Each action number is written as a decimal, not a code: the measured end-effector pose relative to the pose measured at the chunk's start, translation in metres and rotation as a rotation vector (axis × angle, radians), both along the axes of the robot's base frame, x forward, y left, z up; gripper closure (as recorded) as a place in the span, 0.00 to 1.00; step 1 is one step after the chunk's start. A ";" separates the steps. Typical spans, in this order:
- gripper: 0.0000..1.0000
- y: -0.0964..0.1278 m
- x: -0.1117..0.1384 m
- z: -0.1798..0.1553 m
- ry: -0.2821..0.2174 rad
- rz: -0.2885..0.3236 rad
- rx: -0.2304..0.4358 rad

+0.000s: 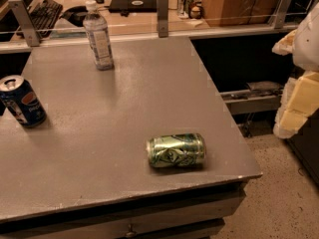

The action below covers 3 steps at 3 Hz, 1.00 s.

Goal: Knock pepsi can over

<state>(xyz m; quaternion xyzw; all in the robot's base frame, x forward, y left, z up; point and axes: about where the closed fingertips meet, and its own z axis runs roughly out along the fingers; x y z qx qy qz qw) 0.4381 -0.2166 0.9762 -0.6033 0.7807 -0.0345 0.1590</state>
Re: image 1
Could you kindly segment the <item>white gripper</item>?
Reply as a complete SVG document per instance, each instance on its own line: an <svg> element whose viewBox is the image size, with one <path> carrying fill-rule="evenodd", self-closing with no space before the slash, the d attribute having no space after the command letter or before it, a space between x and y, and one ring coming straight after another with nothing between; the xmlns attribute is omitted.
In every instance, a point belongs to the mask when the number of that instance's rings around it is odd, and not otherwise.
<svg viewBox="0 0 319 239"><path fill-rule="evenodd" d="M289 78L275 117L273 133L290 138L319 109L319 3L293 30L275 43L272 52L286 56L293 50L293 63L306 72Z"/></svg>

